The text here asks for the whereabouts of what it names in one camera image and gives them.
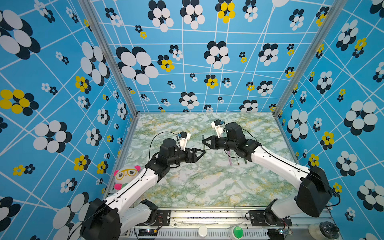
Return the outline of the pink pen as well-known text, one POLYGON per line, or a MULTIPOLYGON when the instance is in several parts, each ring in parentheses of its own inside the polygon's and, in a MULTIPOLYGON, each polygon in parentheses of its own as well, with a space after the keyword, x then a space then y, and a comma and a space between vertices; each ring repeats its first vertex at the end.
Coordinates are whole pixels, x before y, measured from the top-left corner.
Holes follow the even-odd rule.
POLYGON ((231 157, 230 151, 227 151, 227 156, 228 156, 228 159, 229 159, 229 164, 230 164, 230 166, 232 166, 233 163, 232 163, 232 157, 231 157))

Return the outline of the light green pen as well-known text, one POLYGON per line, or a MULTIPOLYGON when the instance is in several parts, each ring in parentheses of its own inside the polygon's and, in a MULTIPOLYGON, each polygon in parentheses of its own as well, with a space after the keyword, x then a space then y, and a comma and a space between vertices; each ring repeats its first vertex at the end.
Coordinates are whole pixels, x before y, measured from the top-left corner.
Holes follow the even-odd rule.
POLYGON ((204 144, 204 139, 205 139, 204 134, 202 134, 202 146, 203 146, 203 150, 206 150, 206 146, 204 144))

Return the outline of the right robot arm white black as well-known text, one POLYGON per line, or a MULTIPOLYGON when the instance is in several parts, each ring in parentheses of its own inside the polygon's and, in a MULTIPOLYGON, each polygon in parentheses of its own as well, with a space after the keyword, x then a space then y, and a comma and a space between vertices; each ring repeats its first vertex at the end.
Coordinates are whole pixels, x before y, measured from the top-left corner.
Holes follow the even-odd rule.
POLYGON ((317 218, 333 196, 326 173, 315 166, 306 168, 268 150, 256 139, 247 139, 243 129, 235 122, 225 127, 212 123, 216 135, 202 141, 211 150, 233 150, 238 157, 258 164, 279 175, 297 189, 297 193, 275 199, 265 208, 265 218, 274 225, 278 220, 304 213, 317 218))

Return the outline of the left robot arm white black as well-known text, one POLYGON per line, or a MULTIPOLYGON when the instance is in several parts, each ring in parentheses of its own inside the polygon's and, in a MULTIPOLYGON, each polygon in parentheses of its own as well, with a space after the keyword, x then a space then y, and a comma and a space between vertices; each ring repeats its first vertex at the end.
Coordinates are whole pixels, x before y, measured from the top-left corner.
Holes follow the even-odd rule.
POLYGON ((145 168, 121 190, 110 197, 93 200, 85 220, 78 227, 85 240, 117 240, 120 236, 142 223, 153 223, 158 207, 149 200, 134 202, 148 189, 155 186, 170 171, 172 165, 196 163, 205 150, 182 148, 174 139, 165 139, 145 168))

